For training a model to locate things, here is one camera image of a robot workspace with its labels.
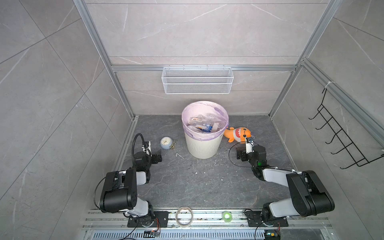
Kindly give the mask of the blue label bottle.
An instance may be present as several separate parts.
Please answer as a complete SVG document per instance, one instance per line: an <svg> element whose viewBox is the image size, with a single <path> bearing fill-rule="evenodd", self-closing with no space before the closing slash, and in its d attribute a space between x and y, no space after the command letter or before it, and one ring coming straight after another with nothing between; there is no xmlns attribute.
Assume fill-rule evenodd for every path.
<svg viewBox="0 0 384 240"><path fill-rule="evenodd" d="M202 125L197 125L197 128L205 133L215 133L218 131L219 125L218 123L206 122Z"/></svg>

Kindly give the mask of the clear bottle yellow label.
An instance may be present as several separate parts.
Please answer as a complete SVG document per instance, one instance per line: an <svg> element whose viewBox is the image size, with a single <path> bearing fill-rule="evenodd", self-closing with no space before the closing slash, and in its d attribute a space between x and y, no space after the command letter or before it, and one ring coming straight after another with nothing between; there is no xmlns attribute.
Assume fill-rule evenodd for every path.
<svg viewBox="0 0 384 240"><path fill-rule="evenodd" d="M192 117L188 120L188 124L191 126L197 126L197 125L205 126L205 125L209 125L209 122L207 119L203 117Z"/></svg>

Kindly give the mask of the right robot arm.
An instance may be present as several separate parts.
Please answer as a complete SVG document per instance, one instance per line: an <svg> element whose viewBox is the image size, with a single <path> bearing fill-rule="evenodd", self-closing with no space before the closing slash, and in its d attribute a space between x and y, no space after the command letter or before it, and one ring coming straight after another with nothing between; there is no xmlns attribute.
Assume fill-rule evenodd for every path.
<svg viewBox="0 0 384 240"><path fill-rule="evenodd" d="M271 225L291 216L309 217L332 212L335 202L314 171L283 170L268 164L263 146L245 143L236 148L237 159L250 163L250 169L260 181L287 187L290 197L263 205L261 219Z"/></svg>

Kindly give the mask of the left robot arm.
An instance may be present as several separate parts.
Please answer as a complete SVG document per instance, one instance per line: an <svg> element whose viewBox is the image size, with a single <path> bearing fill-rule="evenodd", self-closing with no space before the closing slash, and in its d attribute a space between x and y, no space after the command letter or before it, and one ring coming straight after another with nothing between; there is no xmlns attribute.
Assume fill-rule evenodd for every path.
<svg viewBox="0 0 384 240"><path fill-rule="evenodd" d="M93 201L95 207L103 213L123 213L140 220L154 220L152 205L138 196L138 186L148 184L151 178L150 168L162 162L162 151L151 149L151 142L145 141L141 133L135 135L132 144L132 166L126 170L109 172L100 180L103 183L100 200L96 200L97 184Z"/></svg>

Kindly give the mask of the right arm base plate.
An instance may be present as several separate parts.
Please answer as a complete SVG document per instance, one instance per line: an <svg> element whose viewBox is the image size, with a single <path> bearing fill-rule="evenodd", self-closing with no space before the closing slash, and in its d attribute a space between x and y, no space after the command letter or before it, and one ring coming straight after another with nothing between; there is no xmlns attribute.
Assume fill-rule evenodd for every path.
<svg viewBox="0 0 384 240"><path fill-rule="evenodd" d="M244 214L246 216L249 227L266 226L266 227L288 227L288 221L286 217L274 217L270 213L262 211L253 211L245 209Z"/></svg>

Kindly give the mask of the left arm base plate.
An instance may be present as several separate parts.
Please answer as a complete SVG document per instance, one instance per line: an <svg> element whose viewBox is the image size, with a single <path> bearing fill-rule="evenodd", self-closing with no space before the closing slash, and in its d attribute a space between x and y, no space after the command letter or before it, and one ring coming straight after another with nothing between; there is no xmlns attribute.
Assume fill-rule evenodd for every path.
<svg viewBox="0 0 384 240"><path fill-rule="evenodd" d="M128 228L166 228L169 220L169 212L167 211L155 211L153 214L148 214L144 217L128 217Z"/></svg>

